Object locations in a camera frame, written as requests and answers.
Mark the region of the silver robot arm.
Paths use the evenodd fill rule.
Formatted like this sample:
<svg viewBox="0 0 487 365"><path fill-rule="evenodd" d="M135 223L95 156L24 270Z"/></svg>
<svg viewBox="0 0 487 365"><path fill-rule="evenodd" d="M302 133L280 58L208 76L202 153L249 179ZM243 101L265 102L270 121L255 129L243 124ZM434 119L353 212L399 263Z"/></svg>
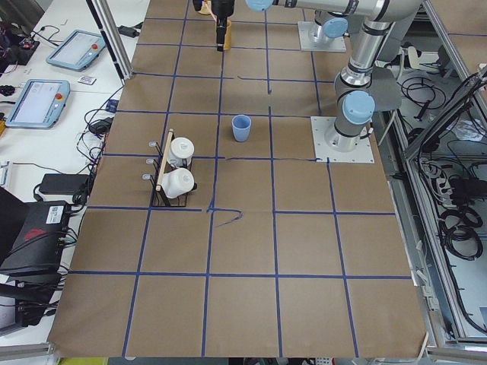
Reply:
<svg viewBox="0 0 487 365"><path fill-rule="evenodd" d="M341 15L362 15L356 47L347 66L337 75L337 117L325 133L325 140L337 151L352 151L376 105L366 87L374 63L383 48L390 28L418 10L420 1L285 1L285 8L309 8Z"/></svg>
<svg viewBox="0 0 487 365"><path fill-rule="evenodd" d="M310 36L315 43L334 40L347 31L348 25L347 18L341 13L316 10Z"/></svg>

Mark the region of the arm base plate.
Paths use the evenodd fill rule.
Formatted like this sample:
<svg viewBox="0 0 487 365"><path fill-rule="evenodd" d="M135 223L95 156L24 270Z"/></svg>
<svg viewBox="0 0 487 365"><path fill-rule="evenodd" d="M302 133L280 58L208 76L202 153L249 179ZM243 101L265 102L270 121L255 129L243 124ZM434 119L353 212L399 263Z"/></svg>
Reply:
<svg viewBox="0 0 487 365"><path fill-rule="evenodd" d="M335 130L335 117L311 116L314 153L317 162L374 163L367 129L355 137L345 137Z"/></svg>
<svg viewBox="0 0 487 365"><path fill-rule="evenodd" d="M345 52L344 33L348 28L344 18L331 19L323 25L314 21L299 21L298 35L302 51Z"/></svg>

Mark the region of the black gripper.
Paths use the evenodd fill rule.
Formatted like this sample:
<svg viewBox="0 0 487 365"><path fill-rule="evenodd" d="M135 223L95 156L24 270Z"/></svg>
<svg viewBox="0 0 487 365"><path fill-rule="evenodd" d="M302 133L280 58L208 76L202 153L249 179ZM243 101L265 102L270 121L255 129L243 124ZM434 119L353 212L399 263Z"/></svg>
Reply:
<svg viewBox="0 0 487 365"><path fill-rule="evenodd" d="M216 16L216 48L224 51L227 21L234 14L234 0L212 0L212 13Z"/></svg>

